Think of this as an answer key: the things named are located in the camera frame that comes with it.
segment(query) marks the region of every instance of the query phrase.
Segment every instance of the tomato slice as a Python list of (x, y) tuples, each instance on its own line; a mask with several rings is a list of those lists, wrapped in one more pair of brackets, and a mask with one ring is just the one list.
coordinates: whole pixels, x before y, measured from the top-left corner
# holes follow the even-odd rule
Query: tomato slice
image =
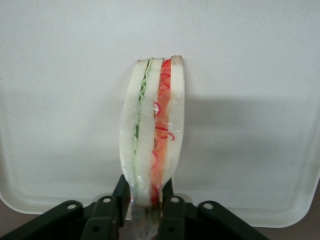
[(168, 132), (168, 107), (171, 98), (171, 59), (166, 60), (161, 68), (157, 100), (154, 103), (154, 148), (152, 151), (153, 164), (151, 167), (151, 203), (153, 207), (159, 205), (159, 191), (162, 189), (162, 178), (167, 154), (168, 140), (175, 136)]

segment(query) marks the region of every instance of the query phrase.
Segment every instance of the plastic wrap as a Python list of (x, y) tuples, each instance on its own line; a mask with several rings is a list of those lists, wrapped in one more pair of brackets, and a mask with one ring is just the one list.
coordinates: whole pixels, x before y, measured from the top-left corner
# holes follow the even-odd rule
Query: plastic wrap
[(161, 190), (179, 162), (184, 88), (181, 56), (137, 61), (122, 109), (119, 137), (137, 239), (151, 239), (156, 234)]

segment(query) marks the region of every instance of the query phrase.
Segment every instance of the white tray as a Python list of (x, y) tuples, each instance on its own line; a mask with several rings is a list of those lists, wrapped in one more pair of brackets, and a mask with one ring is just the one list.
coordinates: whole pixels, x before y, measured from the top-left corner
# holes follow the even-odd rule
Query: white tray
[(299, 221), (320, 177), (319, 3), (1, 1), (2, 200), (43, 213), (112, 192), (136, 60), (182, 55), (175, 192), (253, 226)]

